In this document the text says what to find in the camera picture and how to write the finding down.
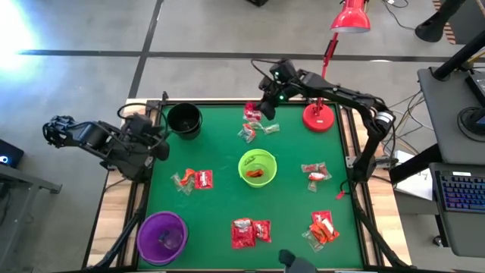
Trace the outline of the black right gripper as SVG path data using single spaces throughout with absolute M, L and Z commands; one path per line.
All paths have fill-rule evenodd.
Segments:
M 301 95 L 302 88 L 296 82 L 297 71 L 290 59 L 283 58 L 270 67 L 273 77 L 269 97 L 263 97 L 259 103 L 261 113 L 269 120 L 275 118 L 277 101 L 288 101 L 290 98 Z

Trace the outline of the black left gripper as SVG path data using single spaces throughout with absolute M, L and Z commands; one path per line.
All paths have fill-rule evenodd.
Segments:
M 154 157 L 165 161 L 169 157 L 170 145 L 166 139 L 160 139 L 159 128 L 131 129 L 131 140 L 134 147 L 130 152 L 130 164 L 132 167 L 151 167 Z

